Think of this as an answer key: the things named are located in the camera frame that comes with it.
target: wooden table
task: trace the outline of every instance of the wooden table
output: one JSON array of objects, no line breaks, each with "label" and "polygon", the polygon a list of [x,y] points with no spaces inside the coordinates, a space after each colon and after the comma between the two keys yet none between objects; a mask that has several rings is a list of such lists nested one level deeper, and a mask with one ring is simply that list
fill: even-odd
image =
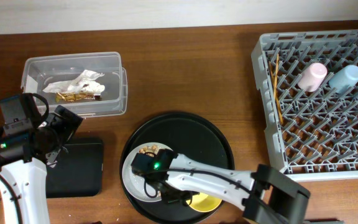
[{"label": "wooden table", "polygon": [[[149,223],[122,191],[119,159],[132,132],[165,111],[196,113],[214,123],[227,137],[237,169],[268,164],[264,110],[251,51],[263,33],[338,29],[358,29],[358,21],[0,35],[0,99],[21,92],[24,63],[31,57],[117,51],[127,70],[126,114],[88,118],[77,134],[104,141],[102,192],[95,197],[48,199],[51,223]],[[307,219],[358,223],[358,180],[302,185],[312,195]],[[204,222],[230,223],[240,216],[237,208],[225,203]]]}]

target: black tray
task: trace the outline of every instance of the black tray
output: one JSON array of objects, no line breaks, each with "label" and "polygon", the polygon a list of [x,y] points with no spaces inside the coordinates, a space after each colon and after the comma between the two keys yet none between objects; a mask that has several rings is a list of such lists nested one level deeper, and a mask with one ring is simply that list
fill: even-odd
[{"label": "black tray", "polygon": [[102,187],[103,142],[98,138],[72,139],[60,152],[57,165],[47,166],[47,198],[89,197]]},{"label": "black tray", "polygon": [[190,113],[174,112],[156,116],[138,128],[126,143],[121,155],[120,178],[124,192],[135,209],[157,223],[196,223],[212,215],[200,213],[180,203],[142,202],[134,198],[122,181],[122,165],[127,155],[137,146],[159,142],[198,162],[225,169],[234,169],[231,148],[222,132],[208,120]]}]

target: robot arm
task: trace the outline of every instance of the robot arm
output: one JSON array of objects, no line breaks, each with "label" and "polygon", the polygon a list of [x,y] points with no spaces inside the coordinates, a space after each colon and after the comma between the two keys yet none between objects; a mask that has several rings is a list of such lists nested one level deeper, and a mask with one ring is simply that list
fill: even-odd
[{"label": "robot arm", "polygon": [[[38,112],[33,96],[46,104],[44,115]],[[0,129],[0,191],[5,223],[49,223],[47,155],[58,152],[70,140],[82,118],[62,106],[49,113],[46,99],[36,94],[16,95],[0,104],[5,119]]]},{"label": "robot arm", "polygon": [[[138,153],[132,171],[161,191],[162,200],[188,200],[202,192],[225,200],[243,211],[243,217],[257,223],[302,223],[310,193],[279,171],[259,165],[257,172],[227,170],[189,159],[170,150],[155,157]],[[261,200],[273,187],[269,203]]]}]

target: chopstick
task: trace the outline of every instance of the chopstick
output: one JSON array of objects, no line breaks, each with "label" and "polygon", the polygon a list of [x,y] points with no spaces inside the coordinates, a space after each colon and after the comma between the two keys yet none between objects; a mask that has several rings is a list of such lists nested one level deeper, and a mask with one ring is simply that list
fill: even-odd
[{"label": "chopstick", "polygon": [[269,67],[269,70],[270,70],[270,76],[272,77],[273,97],[274,97],[275,102],[276,102],[278,118],[280,119],[280,124],[283,124],[284,123],[283,115],[281,114],[280,102],[279,102],[278,96],[277,96],[278,58],[279,58],[279,54],[277,54],[275,75],[273,75],[273,68],[272,68],[272,63],[271,62],[268,62],[268,67]]}]

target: crumpled paper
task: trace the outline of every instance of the crumpled paper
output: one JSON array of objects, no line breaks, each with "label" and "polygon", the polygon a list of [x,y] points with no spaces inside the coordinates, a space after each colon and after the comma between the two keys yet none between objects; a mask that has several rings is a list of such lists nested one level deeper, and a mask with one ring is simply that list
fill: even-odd
[{"label": "crumpled paper", "polygon": [[103,73],[84,70],[76,79],[50,83],[43,91],[46,93],[92,93],[100,95],[105,87],[95,80],[102,76],[104,76]]}]

